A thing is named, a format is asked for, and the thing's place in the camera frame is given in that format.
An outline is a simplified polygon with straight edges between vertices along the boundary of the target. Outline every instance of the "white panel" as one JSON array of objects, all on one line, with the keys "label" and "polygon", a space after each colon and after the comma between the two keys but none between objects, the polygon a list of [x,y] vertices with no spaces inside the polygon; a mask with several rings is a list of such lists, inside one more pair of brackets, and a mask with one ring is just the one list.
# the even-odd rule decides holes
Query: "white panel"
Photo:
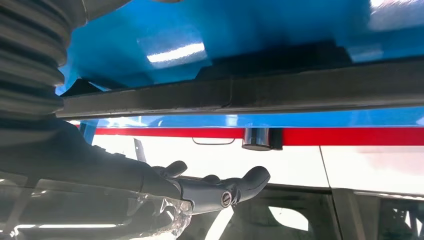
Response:
[{"label": "white panel", "polygon": [[322,146],[330,186],[424,194],[424,146]]},{"label": "white panel", "polygon": [[141,140],[149,165],[167,166],[181,160],[188,165],[185,176],[202,178],[214,174],[221,179],[241,178],[252,167],[264,166],[271,174],[270,183],[329,186],[318,146],[285,146],[282,151],[252,151],[242,148],[241,139],[229,145],[198,145],[187,137],[111,135],[96,135],[93,144],[108,152],[123,153],[135,159],[132,138]]}]

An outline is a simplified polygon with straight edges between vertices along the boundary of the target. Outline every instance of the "car window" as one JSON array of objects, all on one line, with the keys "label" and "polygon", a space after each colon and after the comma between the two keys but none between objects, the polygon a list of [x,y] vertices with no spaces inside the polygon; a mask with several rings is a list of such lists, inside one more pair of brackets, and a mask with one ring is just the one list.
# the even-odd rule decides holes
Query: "car window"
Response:
[{"label": "car window", "polygon": [[422,196],[348,189],[333,190],[333,196],[346,240],[424,240]]},{"label": "car window", "polygon": [[268,186],[221,212],[195,215],[179,240],[336,240],[330,192]]},{"label": "car window", "polygon": [[378,224],[379,240],[424,239],[424,202],[383,198]]}]

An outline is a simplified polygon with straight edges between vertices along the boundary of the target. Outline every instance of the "blue painted metal panel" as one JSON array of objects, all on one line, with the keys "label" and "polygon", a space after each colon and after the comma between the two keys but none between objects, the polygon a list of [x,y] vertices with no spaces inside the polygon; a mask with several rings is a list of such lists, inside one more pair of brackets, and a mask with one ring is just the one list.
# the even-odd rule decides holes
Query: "blue painted metal panel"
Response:
[{"label": "blue painted metal panel", "polygon": [[[74,32],[61,69],[66,84],[57,93],[77,76],[128,87],[190,80],[213,59],[327,40],[345,47],[355,62],[421,55],[423,12],[424,0],[133,0]],[[228,127],[233,118],[234,127],[417,126],[423,110],[146,116],[140,126]]]},{"label": "blue painted metal panel", "polygon": [[267,127],[422,127],[424,107],[241,115],[167,115],[101,119],[98,127],[267,128]]}]

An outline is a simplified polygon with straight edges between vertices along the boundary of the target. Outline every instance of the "plastic wrap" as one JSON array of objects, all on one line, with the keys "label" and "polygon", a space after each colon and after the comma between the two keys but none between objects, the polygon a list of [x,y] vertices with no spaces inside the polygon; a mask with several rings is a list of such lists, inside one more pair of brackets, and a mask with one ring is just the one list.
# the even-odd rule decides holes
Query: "plastic wrap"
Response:
[{"label": "plastic wrap", "polygon": [[0,238],[174,240],[191,220],[187,201],[47,179],[34,188],[25,182],[0,172]]}]

